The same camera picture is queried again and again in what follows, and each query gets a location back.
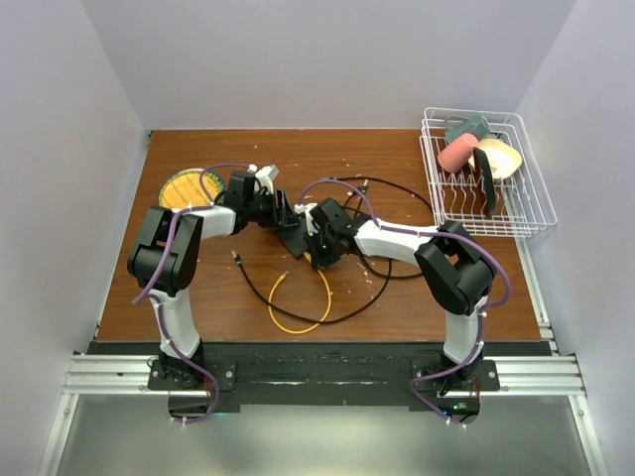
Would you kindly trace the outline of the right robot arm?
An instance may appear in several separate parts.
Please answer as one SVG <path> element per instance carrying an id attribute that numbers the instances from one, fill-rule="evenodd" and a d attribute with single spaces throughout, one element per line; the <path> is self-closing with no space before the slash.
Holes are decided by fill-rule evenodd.
<path id="1" fill-rule="evenodd" d="M 480 314 L 497 271 L 462 225 L 453 222 L 444 230 L 399 225 L 369 214 L 353 217 L 332 198 L 296 204 L 294 211 L 304 222 L 303 239 L 316 269 L 348 254 L 417 266 L 445 315 L 442 370 L 431 378 L 443 378 L 456 390 L 476 379 L 483 348 Z"/>

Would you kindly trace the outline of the black network switch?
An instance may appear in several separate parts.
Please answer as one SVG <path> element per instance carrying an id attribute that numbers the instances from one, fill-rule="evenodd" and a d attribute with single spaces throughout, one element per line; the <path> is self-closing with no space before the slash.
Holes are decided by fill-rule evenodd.
<path id="1" fill-rule="evenodd" d="M 295 260 L 301 259 L 305 254 L 313 253 L 307 242 L 309 233 L 305 222 L 293 227 L 280 228 L 276 231 L 276 236 Z"/>

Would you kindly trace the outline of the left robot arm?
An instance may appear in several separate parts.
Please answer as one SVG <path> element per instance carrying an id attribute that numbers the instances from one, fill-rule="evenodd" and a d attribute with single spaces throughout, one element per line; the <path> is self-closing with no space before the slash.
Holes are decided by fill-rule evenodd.
<path id="1" fill-rule="evenodd" d="M 231 236 L 250 223 L 264 229 L 297 232 L 301 219 L 274 180 L 279 170 L 270 165 L 231 174 L 219 197 L 208 191 L 203 203 L 152 206 L 147 211 L 127 262 L 141 292 L 135 304 L 148 298 L 160 328 L 160 375 L 184 389 L 204 382 L 201 338 L 193 323 L 189 287 L 194 278 L 200 243 Z"/>

